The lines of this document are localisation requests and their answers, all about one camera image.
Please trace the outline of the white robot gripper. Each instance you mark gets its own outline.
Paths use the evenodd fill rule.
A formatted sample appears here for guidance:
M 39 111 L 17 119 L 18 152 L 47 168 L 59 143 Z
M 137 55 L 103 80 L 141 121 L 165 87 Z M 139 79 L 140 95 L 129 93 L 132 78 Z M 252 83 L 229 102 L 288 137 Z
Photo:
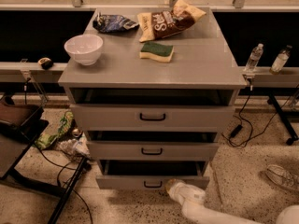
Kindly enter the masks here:
M 170 179 L 165 184 L 165 189 L 170 198 L 180 204 L 185 202 L 203 205 L 206 192 L 194 185 L 185 183 L 180 179 Z

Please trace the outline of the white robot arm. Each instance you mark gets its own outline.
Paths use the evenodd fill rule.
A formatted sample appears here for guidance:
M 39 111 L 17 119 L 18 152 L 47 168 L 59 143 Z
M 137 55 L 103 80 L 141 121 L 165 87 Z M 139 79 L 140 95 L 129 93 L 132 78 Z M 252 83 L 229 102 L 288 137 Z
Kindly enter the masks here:
M 170 198 L 181 205 L 182 215 L 195 224 L 262 224 L 206 208 L 206 192 L 182 180 L 168 180 L 165 189 Z M 278 215 L 275 224 L 299 224 L 299 206 L 285 208 Z

